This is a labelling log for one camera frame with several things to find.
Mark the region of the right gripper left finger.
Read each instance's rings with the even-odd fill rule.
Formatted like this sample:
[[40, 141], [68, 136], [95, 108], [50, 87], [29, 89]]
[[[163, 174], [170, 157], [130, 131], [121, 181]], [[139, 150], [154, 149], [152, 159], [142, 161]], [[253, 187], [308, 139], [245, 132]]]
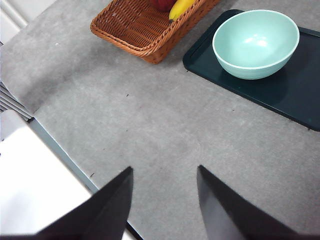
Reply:
[[87, 201], [35, 234], [2, 240], [120, 240], [131, 209], [134, 170], [127, 167]]

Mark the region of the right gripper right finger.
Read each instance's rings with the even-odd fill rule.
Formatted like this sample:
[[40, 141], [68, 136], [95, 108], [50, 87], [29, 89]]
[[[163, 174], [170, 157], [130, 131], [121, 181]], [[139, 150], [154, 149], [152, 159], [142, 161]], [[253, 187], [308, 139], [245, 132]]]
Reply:
[[210, 240], [318, 240], [297, 233], [253, 205], [203, 165], [196, 173], [199, 206]]

